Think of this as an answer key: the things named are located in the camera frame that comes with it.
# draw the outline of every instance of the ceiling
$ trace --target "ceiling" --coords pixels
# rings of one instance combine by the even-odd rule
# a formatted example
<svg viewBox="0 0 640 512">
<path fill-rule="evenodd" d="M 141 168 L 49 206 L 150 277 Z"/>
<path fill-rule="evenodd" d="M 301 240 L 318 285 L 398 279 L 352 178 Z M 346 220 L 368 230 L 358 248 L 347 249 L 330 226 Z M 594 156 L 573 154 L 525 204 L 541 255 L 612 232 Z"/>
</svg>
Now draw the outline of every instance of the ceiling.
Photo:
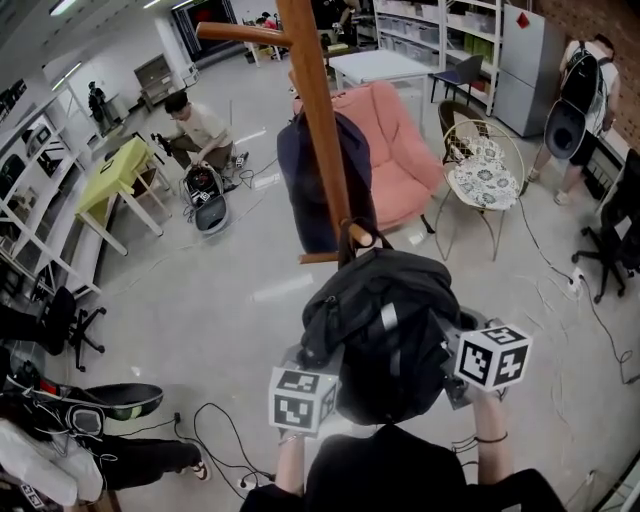
<svg viewBox="0 0 640 512">
<path fill-rule="evenodd" d="M 160 2 L 143 11 L 148 1 L 76 0 L 62 15 L 50 16 L 57 0 L 0 0 L 0 91 L 56 59 L 63 73 L 65 55 L 71 62 L 99 47 L 125 19 L 168 9 Z"/>
</svg>

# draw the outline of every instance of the sneaker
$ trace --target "sneaker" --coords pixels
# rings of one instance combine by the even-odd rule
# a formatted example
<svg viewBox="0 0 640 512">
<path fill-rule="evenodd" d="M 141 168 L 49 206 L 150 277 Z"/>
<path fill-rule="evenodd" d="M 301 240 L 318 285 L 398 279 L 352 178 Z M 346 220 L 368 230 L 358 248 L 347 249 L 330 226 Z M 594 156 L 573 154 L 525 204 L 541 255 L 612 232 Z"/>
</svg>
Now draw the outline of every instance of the sneaker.
<svg viewBox="0 0 640 512">
<path fill-rule="evenodd" d="M 534 181 L 538 181 L 539 177 L 540 177 L 540 171 L 538 169 L 531 169 L 527 179 L 533 183 Z"/>
<path fill-rule="evenodd" d="M 571 203 L 571 198 L 569 197 L 569 194 L 567 194 L 566 192 L 563 192 L 562 190 L 558 190 L 558 193 L 556 194 L 556 197 L 553 200 L 556 202 L 556 204 L 560 206 L 567 206 L 568 204 Z"/>
<path fill-rule="evenodd" d="M 209 471 L 209 467 L 202 460 L 198 462 L 196 466 L 191 466 L 191 470 L 201 482 L 206 482 L 211 479 L 211 471 Z"/>
</svg>

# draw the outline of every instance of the wooden coat rack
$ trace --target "wooden coat rack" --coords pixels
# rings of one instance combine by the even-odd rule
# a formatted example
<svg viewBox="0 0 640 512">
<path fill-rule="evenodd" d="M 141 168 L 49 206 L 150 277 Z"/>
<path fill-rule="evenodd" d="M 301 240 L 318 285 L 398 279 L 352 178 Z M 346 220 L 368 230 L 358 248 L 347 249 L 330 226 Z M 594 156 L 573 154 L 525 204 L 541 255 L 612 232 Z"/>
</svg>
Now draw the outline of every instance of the wooden coat rack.
<svg viewBox="0 0 640 512">
<path fill-rule="evenodd" d="M 322 47 L 311 1 L 276 0 L 276 3 L 283 31 L 203 22 L 198 25 L 196 33 L 201 39 L 244 41 L 289 48 L 293 65 L 291 78 L 304 104 L 322 185 L 329 203 L 331 224 L 336 239 L 339 240 L 340 226 L 351 218 L 351 210 Z M 361 245 L 369 246 L 373 243 L 373 237 L 359 226 L 351 225 L 349 233 Z M 336 260 L 335 253 L 307 254 L 300 257 L 300 263 Z"/>
</svg>

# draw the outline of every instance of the yellow table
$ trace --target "yellow table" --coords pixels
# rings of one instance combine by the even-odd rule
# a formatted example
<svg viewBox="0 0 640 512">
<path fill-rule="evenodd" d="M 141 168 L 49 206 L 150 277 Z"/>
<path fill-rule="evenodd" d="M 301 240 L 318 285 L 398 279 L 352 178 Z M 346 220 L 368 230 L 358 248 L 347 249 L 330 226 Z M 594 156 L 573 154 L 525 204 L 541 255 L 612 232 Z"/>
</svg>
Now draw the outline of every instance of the yellow table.
<svg viewBox="0 0 640 512">
<path fill-rule="evenodd" d="M 123 256 L 127 255 L 127 249 L 105 227 L 105 206 L 111 197 L 116 194 L 120 195 L 133 212 L 140 217 L 140 220 L 149 226 L 156 235 L 161 236 L 164 233 L 162 228 L 131 195 L 133 194 L 132 185 L 139 179 L 155 202 L 171 216 L 171 212 L 166 209 L 148 184 L 140 177 L 141 170 L 146 169 L 149 162 L 152 162 L 156 167 L 158 175 L 165 185 L 165 190 L 169 190 L 171 186 L 162 163 L 141 138 L 133 137 L 110 160 L 96 165 L 76 207 L 76 214 Z"/>
</svg>

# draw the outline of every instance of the bracelet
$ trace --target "bracelet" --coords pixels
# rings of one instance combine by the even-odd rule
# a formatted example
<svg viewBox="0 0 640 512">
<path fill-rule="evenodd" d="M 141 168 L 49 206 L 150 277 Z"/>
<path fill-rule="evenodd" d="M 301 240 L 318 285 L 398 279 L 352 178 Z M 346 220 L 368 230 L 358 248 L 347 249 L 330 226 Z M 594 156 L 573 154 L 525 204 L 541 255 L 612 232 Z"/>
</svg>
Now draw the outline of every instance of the bracelet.
<svg viewBox="0 0 640 512">
<path fill-rule="evenodd" d="M 509 437 L 509 432 L 507 432 L 503 437 L 501 437 L 500 439 L 492 439 L 492 440 L 486 440 L 486 439 L 480 439 L 479 437 L 476 437 L 476 441 L 478 441 L 478 443 L 484 443 L 484 444 L 495 444 L 495 443 L 501 443 L 502 441 L 504 441 L 507 437 Z"/>
<path fill-rule="evenodd" d="M 294 432 L 289 437 L 284 437 L 284 438 L 280 439 L 280 441 L 278 442 L 278 446 L 285 445 L 289 441 L 293 441 L 294 439 L 298 439 L 300 437 L 304 437 L 304 433 L 302 433 L 302 432 Z"/>
</svg>

